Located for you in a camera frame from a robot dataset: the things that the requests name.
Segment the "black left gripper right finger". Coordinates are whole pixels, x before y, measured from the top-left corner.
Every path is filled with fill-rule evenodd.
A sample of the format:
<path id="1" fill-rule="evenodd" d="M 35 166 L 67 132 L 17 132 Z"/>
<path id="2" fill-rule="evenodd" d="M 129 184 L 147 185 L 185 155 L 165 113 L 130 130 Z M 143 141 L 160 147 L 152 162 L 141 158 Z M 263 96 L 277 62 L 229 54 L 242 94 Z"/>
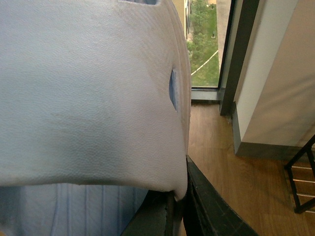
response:
<path id="1" fill-rule="evenodd" d="M 188 188 L 183 222 L 188 236 L 256 236 L 187 156 Z"/>

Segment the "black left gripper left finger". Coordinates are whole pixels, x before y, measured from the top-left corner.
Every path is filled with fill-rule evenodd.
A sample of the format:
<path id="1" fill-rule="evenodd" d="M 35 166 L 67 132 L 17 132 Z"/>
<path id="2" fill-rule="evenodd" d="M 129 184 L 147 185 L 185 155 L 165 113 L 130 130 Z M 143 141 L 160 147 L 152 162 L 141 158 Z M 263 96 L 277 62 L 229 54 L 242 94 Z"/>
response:
<path id="1" fill-rule="evenodd" d="M 123 236 L 172 236 L 175 199 L 172 192 L 148 191 Z"/>

